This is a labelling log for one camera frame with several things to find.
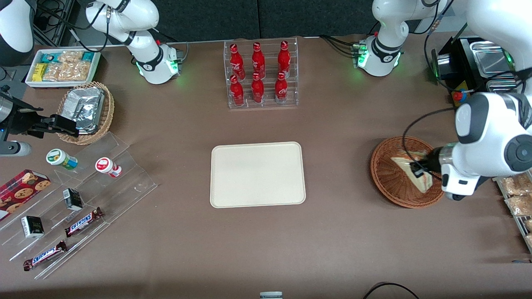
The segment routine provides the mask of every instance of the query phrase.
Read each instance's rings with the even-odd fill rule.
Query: coca-cola bottle
[[[266,77],[266,62],[264,59],[264,54],[261,51],[260,43],[253,43],[253,56],[251,56],[253,61],[253,71],[258,72],[261,76],[261,79]]]
[[[257,104],[261,104],[264,98],[264,83],[258,72],[253,73],[253,82],[251,83],[251,90],[253,91],[253,100]]]
[[[285,78],[290,77],[290,52],[288,51],[288,42],[283,40],[281,42],[281,52],[277,56],[279,63],[279,72],[285,73]]]
[[[244,89],[242,88],[242,85],[240,82],[238,82],[238,78],[236,75],[231,75],[231,97],[233,97],[233,101],[235,102],[236,106],[243,106],[244,105]]]
[[[244,70],[244,60],[242,55],[238,52],[238,47],[235,44],[229,46],[231,50],[231,67],[233,73],[238,77],[238,80],[242,81],[246,78],[246,71]]]
[[[285,80],[285,73],[279,72],[277,81],[275,82],[275,101],[277,104],[286,103],[286,91],[288,90],[288,84]]]

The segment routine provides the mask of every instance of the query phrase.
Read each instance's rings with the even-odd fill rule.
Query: acrylic display stand
[[[78,166],[72,170],[57,167],[49,176],[52,184],[21,206],[14,214],[0,222],[1,250],[9,255],[10,261],[22,265],[40,253],[54,247],[61,240],[66,242],[68,251],[51,261],[43,262],[31,270],[35,279],[46,278],[54,270],[69,260],[87,243],[106,229],[114,220],[140,201],[157,187],[146,171],[128,153],[129,146],[112,133],[107,133],[99,141],[87,146],[74,155]],[[94,164],[101,157],[108,157],[122,167],[117,178],[97,172]],[[75,189],[83,201],[83,209],[67,209],[63,190]],[[92,222],[80,233],[66,238],[64,229],[100,207],[105,214]],[[39,239],[25,238],[20,219],[25,216],[41,218],[44,236]]]
[[[286,94],[286,103],[278,104],[275,101],[275,82],[277,81],[277,74],[279,73],[279,66],[277,63],[277,56],[281,50],[281,42],[285,40],[288,42],[288,51],[290,52],[290,76],[286,78],[288,83],[288,91]],[[261,43],[262,53],[266,60],[266,77],[262,79],[264,83],[264,101],[261,104],[255,103],[251,91],[251,83],[253,82],[253,62],[251,56],[253,55],[253,43]],[[244,88],[244,105],[236,106],[231,97],[231,81],[229,78],[233,73],[231,68],[231,51],[229,46],[236,44],[238,52],[244,60],[244,70],[246,71],[246,78],[240,81]],[[299,82],[299,64],[298,64],[298,49],[297,38],[273,38],[273,39],[258,39],[258,40],[234,40],[226,41],[223,45],[223,60],[226,69],[226,84],[227,97],[229,108],[231,109],[248,109],[248,108],[282,108],[287,106],[297,106],[299,104],[299,93],[297,85]]]

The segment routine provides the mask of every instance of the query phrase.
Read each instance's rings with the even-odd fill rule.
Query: aluminum foil package
[[[105,93],[97,87],[73,89],[66,96],[61,116],[74,120],[80,135],[92,135],[98,130],[104,99]]]

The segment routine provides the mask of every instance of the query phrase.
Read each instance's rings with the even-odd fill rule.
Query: dark gray wall
[[[157,29],[179,41],[260,38],[256,0],[152,1],[160,14]]]
[[[258,0],[262,38],[367,33],[373,0]]]

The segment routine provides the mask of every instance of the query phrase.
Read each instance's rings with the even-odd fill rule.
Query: small black box
[[[70,188],[63,190],[63,198],[68,209],[73,211],[79,211],[83,209],[81,196],[79,196],[79,192],[76,190],[72,190]]]
[[[22,230],[26,238],[39,238],[44,236],[43,223],[39,217],[22,217],[20,222],[22,222]]]

